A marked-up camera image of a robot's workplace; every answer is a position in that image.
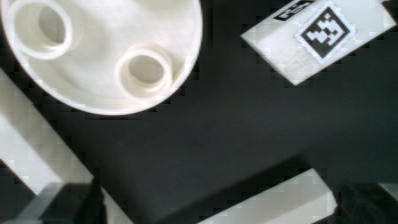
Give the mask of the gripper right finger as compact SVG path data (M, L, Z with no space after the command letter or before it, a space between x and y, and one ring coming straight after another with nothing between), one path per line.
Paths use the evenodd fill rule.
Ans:
M340 209L342 224L398 224L398 183L347 184Z

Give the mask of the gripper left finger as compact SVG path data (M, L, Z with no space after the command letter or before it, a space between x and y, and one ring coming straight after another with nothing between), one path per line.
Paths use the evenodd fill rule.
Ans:
M107 224L105 196L95 183L52 183L8 224Z

